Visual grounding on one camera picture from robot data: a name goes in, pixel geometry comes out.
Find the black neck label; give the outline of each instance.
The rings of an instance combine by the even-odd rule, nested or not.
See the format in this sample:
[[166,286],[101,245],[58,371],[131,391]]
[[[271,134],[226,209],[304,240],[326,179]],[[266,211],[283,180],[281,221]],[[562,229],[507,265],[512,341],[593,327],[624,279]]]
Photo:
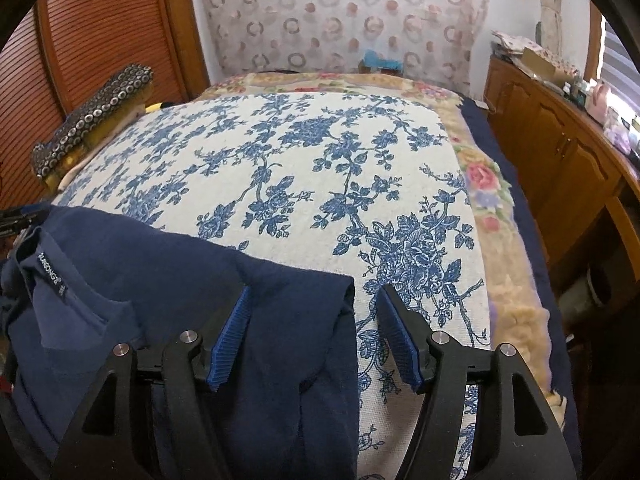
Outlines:
[[56,291],[56,294],[59,295],[60,298],[64,298],[66,294],[66,285],[65,282],[62,281],[62,277],[53,269],[49,260],[47,260],[45,253],[38,254],[38,260],[42,265],[42,269],[44,270],[45,277],[49,282],[49,285]]

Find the window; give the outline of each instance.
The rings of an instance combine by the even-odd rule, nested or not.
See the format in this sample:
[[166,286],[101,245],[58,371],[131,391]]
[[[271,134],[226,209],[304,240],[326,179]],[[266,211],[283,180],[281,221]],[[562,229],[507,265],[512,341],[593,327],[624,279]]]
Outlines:
[[618,36],[606,22],[600,78],[609,83],[612,94],[630,108],[633,115],[640,115],[640,73]]

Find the floral blanket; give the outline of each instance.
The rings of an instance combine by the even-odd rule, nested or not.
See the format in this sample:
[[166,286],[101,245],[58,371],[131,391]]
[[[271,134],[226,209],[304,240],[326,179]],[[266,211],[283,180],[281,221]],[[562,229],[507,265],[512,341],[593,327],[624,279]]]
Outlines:
[[[61,195],[172,232],[356,280],[358,477],[398,471],[421,399],[399,381],[373,298],[403,299],[463,344],[514,343],[550,392],[547,312],[508,185],[450,92],[378,75],[249,75],[125,130]],[[469,388],[452,478],[465,475]]]

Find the floral bedspread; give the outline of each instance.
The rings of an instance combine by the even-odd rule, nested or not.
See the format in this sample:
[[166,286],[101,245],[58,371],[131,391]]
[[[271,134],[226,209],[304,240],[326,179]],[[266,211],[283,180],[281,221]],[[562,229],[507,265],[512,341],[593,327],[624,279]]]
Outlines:
[[[514,343],[563,416],[550,392],[548,314],[508,185],[475,146],[459,102],[390,76],[232,78],[130,126],[58,203],[353,276],[358,477],[393,478],[421,399],[378,334],[383,283],[463,344]],[[468,389],[452,478],[465,475],[477,395]]]

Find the white fabric with blue flowers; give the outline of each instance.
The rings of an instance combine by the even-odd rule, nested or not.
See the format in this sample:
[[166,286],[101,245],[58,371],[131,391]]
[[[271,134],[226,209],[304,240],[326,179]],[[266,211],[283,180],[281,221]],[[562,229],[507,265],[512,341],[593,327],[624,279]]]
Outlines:
[[[465,182],[430,108],[391,96],[226,96],[146,115],[58,199],[356,283],[359,479],[398,471],[422,399],[378,334],[392,283],[432,327],[488,346],[484,267]],[[470,453],[470,388],[452,478]]]

